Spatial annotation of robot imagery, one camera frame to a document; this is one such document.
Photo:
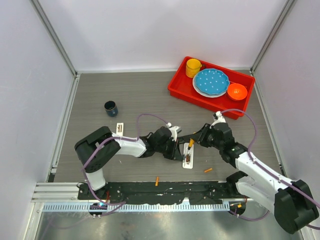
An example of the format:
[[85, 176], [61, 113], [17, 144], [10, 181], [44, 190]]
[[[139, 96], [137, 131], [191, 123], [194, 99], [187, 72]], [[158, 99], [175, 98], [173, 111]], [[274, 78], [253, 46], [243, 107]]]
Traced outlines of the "blue dotted plate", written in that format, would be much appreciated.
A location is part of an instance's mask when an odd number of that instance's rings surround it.
[[229, 77], [221, 70], [206, 68], [195, 76], [195, 85], [208, 95], [218, 95], [228, 90]]

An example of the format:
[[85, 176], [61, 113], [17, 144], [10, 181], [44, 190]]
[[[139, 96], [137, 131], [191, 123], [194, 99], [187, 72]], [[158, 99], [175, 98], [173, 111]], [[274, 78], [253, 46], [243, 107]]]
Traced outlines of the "yellow mug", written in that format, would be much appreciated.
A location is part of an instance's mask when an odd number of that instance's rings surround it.
[[187, 60], [185, 66], [185, 74], [189, 78], [193, 78], [201, 69], [205, 69], [206, 65], [196, 58]]

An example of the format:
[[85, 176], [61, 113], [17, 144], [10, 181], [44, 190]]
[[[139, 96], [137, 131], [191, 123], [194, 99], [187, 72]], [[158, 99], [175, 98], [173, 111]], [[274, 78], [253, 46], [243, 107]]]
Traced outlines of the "red plastic tray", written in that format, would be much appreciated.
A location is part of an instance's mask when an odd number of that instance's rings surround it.
[[242, 111], [247, 110], [251, 93], [256, 81], [253, 76], [201, 60], [200, 62], [207, 68], [214, 68], [224, 72], [228, 76], [229, 81], [232, 84], [241, 84], [247, 89], [246, 98], [240, 101], [232, 100], [227, 93], [215, 98], [205, 97], [200, 95], [194, 89], [193, 79], [186, 75], [186, 64], [190, 59], [192, 59], [191, 56], [186, 56], [182, 60], [175, 75], [168, 84], [167, 89], [169, 90], [171, 96], [213, 112], [223, 111], [227, 109], [239, 109]]

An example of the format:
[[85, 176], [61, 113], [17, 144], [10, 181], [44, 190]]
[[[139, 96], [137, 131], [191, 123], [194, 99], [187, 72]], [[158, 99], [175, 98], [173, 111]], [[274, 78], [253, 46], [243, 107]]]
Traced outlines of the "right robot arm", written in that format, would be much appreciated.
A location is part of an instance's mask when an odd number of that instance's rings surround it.
[[319, 218], [320, 205], [308, 184], [291, 180], [260, 161], [249, 148], [235, 141], [227, 123], [205, 124], [196, 133], [177, 140], [180, 144], [194, 140], [202, 147], [216, 148], [221, 158], [241, 175], [226, 184], [226, 193], [233, 198], [244, 195], [253, 199], [272, 213], [287, 233], [294, 234]]

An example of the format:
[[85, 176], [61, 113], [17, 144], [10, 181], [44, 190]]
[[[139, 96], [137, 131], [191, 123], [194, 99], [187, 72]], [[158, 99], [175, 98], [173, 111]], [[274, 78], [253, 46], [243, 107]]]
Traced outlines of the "dark blue mug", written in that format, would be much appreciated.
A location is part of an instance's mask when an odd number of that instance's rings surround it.
[[112, 100], [109, 100], [104, 104], [104, 109], [109, 117], [116, 117], [118, 115], [117, 105]]

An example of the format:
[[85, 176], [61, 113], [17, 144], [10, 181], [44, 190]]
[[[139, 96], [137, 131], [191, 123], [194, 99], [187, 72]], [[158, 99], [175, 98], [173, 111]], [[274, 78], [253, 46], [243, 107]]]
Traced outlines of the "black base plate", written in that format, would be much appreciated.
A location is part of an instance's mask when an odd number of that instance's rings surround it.
[[234, 185], [219, 181], [108, 182], [94, 193], [111, 204], [163, 206], [180, 205], [185, 198], [191, 205], [210, 205], [245, 197]]

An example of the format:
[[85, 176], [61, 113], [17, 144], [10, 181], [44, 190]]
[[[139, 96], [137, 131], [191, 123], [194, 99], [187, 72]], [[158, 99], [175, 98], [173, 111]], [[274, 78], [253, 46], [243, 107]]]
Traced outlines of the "dark printed battery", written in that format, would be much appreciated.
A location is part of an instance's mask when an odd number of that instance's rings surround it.
[[191, 155], [190, 155], [190, 154], [187, 154], [187, 155], [186, 155], [185, 161], [186, 161], [187, 163], [189, 163], [189, 162], [191, 161]]

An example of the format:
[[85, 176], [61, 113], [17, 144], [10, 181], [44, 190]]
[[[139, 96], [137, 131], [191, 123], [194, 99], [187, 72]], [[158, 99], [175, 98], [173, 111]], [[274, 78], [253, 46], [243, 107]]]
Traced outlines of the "orange bowl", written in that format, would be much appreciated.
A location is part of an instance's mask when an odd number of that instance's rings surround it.
[[244, 85], [231, 83], [227, 89], [227, 95], [234, 101], [242, 101], [247, 97], [248, 91]]

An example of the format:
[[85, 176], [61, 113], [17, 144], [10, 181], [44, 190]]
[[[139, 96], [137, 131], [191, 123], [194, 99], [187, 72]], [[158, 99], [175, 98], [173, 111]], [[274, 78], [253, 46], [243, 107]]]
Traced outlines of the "white remote orange batteries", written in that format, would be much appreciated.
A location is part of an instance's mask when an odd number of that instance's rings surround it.
[[118, 122], [116, 124], [116, 134], [119, 136], [124, 135], [124, 123], [123, 122]]

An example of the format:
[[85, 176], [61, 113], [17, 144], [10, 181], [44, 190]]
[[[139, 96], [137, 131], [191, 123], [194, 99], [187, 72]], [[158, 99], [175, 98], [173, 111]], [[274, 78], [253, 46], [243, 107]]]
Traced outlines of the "grey plate underneath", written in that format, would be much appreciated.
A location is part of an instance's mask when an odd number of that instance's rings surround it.
[[207, 93], [205, 93], [205, 92], [202, 92], [202, 91], [200, 91], [200, 89], [196, 86], [195, 77], [192, 79], [192, 85], [193, 85], [194, 90], [195, 90], [198, 94], [200, 94], [201, 96], [206, 97], [206, 98], [211, 98], [211, 99], [213, 99], [213, 98], [218, 98], [218, 97], [221, 97], [221, 96], [223, 96], [224, 94], [227, 93], [227, 91], [224, 91], [224, 92], [222, 92], [222, 93], [220, 93], [220, 94], [209, 95], [209, 94], [207, 94]]

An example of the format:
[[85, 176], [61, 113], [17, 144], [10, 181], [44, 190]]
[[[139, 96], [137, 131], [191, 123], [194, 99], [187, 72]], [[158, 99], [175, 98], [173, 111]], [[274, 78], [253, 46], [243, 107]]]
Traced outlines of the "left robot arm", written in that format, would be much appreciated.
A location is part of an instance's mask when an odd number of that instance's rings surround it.
[[162, 126], [155, 132], [137, 138], [124, 137], [103, 126], [78, 141], [75, 152], [82, 163], [82, 172], [89, 194], [100, 200], [107, 192], [103, 167], [116, 155], [149, 158], [155, 153], [169, 160], [182, 160], [179, 150], [179, 126]]

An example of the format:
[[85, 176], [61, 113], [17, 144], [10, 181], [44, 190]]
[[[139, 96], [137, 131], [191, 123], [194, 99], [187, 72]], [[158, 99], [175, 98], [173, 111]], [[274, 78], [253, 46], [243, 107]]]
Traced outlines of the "aluminium frame rail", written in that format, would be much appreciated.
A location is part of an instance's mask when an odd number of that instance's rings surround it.
[[76, 182], [38, 182], [35, 185], [32, 203], [79, 202]]

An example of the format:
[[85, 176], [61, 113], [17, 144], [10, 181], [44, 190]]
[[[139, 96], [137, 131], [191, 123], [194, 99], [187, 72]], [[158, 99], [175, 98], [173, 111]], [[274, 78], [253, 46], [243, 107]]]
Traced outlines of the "orange handle screwdriver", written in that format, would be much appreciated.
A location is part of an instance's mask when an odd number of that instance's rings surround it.
[[195, 141], [194, 141], [192, 138], [189, 140], [188, 147], [187, 147], [187, 150], [188, 150], [188, 151], [191, 150], [191, 148], [192, 148], [193, 145], [194, 145], [194, 142], [195, 142]]

